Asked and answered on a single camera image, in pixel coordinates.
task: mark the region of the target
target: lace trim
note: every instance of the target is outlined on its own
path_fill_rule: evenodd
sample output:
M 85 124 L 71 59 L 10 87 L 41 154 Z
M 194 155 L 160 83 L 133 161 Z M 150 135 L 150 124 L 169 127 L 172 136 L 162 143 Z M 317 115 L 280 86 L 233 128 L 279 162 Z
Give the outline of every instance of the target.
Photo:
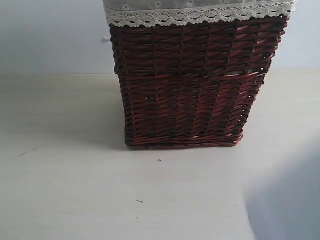
M 233 22 L 234 20 L 262 19 L 266 16 L 289 16 L 294 12 L 296 0 L 278 0 L 255 3 L 214 5 L 185 9 L 158 9 L 142 11 L 115 11 L 105 7 L 107 22 L 116 27 L 138 28 L 160 26 L 186 26 L 203 22 Z

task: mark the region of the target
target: white table surface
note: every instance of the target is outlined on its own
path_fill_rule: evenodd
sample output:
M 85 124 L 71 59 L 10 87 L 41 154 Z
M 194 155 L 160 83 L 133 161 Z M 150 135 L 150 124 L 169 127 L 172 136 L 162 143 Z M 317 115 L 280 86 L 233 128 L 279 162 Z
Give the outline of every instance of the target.
M 236 147 L 131 151 L 114 75 L 1 77 L 0 239 L 253 240 L 245 192 L 319 133 L 319 79 L 272 71 Z

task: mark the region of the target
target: woven wicker texture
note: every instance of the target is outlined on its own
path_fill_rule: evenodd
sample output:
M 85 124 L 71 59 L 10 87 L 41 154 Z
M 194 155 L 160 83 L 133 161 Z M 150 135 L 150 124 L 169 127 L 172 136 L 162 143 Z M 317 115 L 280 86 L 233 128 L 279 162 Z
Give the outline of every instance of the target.
M 235 146 L 288 20 L 111 26 L 126 144 L 134 149 Z

